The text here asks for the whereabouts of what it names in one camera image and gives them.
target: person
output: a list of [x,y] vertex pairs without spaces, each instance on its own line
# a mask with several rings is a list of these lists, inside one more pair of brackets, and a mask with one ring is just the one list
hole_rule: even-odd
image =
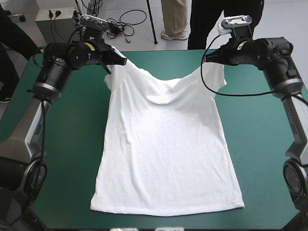
[[0,103],[8,103],[19,81],[18,73],[5,47],[22,54],[27,60],[40,50],[32,39],[18,25],[13,23],[0,5]]
[[249,15],[252,17],[250,28],[254,32],[260,22],[264,0],[192,0],[190,19],[191,32],[188,38],[188,49],[206,48],[206,39],[222,11],[225,17]]
[[161,0],[165,30],[161,37],[166,40],[186,40],[187,0]]

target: white sneaker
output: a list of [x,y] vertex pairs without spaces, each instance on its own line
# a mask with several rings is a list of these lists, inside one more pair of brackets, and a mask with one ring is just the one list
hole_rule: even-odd
[[167,35],[166,31],[163,30],[160,33],[161,37],[165,40],[186,40],[188,38],[188,34],[186,32],[186,30],[184,30],[183,32],[175,35],[175,36],[171,36],[171,35]]

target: tripod leg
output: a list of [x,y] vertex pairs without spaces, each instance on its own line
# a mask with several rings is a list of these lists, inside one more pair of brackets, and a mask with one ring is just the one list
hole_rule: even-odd
[[151,13],[151,8],[150,8],[149,0],[146,0],[146,3],[147,3],[147,5],[148,5],[150,21],[151,21],[151,25],[152,25],[152,31],[153,31],[153,36],[154,36],[154,44],[157,44],[157,40],[156,40],[155,29],[154,29],[153,18],[152,18],[152,13]]

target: robotic arm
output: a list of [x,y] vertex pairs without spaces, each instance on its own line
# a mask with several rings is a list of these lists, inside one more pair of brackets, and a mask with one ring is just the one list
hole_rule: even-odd
[[108,23],[82,15],[81,42],[51,43],[44,50],[43,66],[33,85],[34,98],[11,136],[0,143],[0,224],[9,230],[42,231],[45,225],[29,208],[47,175],[39,138],[51,102],[61,97],[73,70],[100,64],[125,65],[126,58],[104,43]]
[[291,57],[292,44],[283,37],[252,40],[250,23],[251,17],[244,15],[221,20],[219,34],[231,33],[231,38],[206,54],[204,61],[252,64],[263,71],[273,95],[281,99],[295,140],[286,152],[290,159],[284,163],[283,175],[295,207],[301,211],[283,230],[308,228],[308,106],[301,96],[304,84]]

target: green table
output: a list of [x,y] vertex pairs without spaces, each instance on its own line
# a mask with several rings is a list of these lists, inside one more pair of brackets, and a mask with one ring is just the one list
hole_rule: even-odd
[[[203,51],[124,52],[138,67],[159,79],[184,77],[200,64]],[[40,69],[28,63],[0,121],[7,138],[32,99]],[[276,229],[296,213],[282,176],[285,151],[293,142],[279,99],[216,97],[245,208],[178,217],[122,215],[90,210],[103,152],[110,91],[98,65],[75,71],[62,98],[47,117],[46,160],[49,174],[33,208],[50,228]],[[268,91],[263,73],[251,65],[225,66],[225,93]]]

